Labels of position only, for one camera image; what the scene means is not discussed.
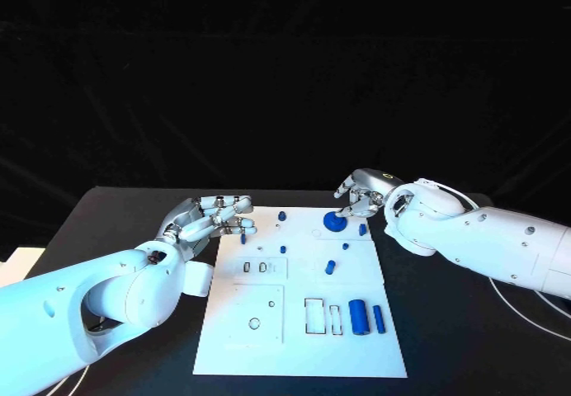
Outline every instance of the rectangular cutout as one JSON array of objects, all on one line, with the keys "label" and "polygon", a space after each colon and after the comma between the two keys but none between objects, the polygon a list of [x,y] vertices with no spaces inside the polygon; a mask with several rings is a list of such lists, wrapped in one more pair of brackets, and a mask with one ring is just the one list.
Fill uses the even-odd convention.
[{"label": "rectangular cutout", "polygon": [[339,310],[339,305],[330,305],[330,333],[335,336],[343,335],[342,311]]},{"label": "rectangular cutout", "polygon": [[306,299],[306,333],[324,334],[324,305],[323,299]]}]

